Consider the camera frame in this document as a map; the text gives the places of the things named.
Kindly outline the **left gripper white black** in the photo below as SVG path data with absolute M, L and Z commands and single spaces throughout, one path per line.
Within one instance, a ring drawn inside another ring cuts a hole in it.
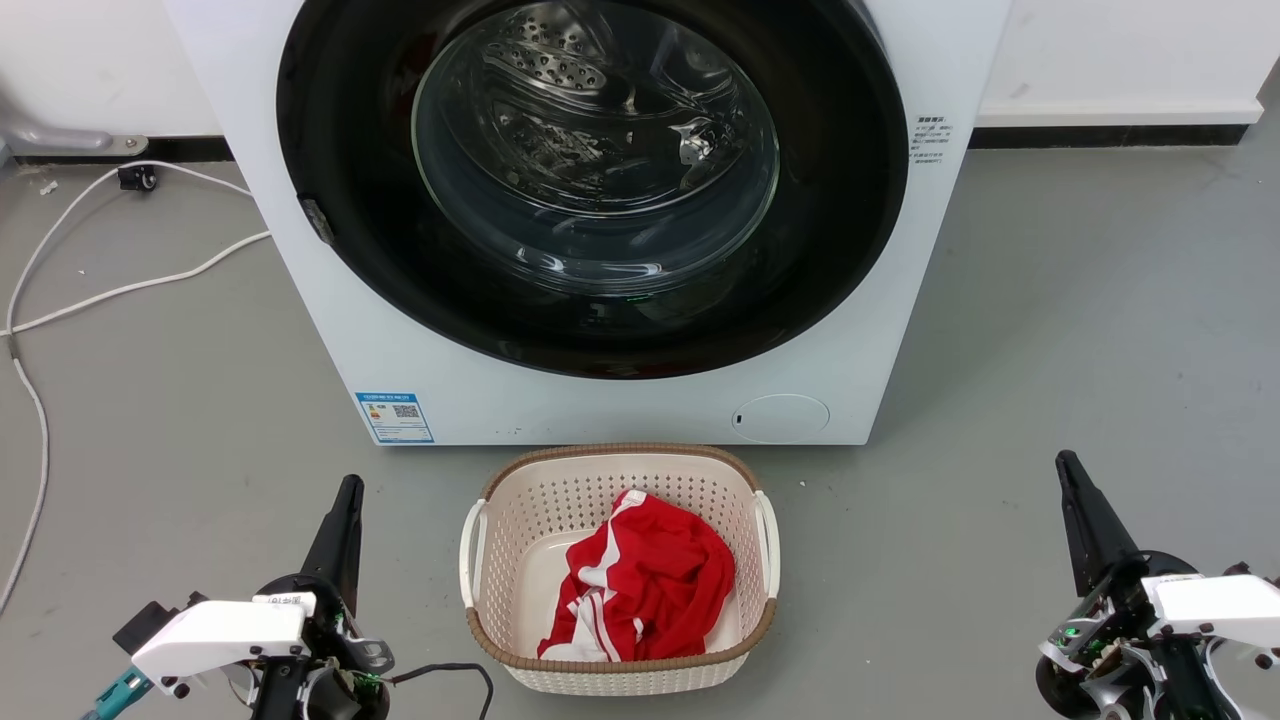
M 156 691 L 182 697 L 228 673 L 252 719 L 384 719 L 384 674 L 396 659 L 357 626 L 364 479 L 344 477 L 301 573 L 251 600 L 196 594 L 184 609 L 152 603 L 131 620 L 131 665 Z

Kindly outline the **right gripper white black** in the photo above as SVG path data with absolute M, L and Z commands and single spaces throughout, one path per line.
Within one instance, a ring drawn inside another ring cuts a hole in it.
M 1277 670 L 1279 592 L 1240 562 L 1207 577 L 1138 546 L 1074 451 L 1057 452 L 1079 605 L 1039 644 L 1036 687 L 1065 719 L 1251 719 L 1215 659 Z

